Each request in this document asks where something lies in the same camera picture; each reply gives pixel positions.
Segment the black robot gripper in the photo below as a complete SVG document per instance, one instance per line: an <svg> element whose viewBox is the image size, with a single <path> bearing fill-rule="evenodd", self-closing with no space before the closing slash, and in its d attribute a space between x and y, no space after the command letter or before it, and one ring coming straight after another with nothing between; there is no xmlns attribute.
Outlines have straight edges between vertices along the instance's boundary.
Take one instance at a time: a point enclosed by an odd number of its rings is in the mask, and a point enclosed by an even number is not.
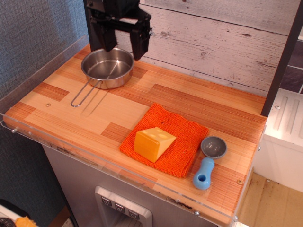
<svg viewBox="0 0 303 227"><path fill-rule="evenodd" d="M138 0L90 0L87 9L90 22L100 33L102 47L107 52L117 46L115 30L130 33L135 61L148 52L151 15L139 7Z"/></svg>

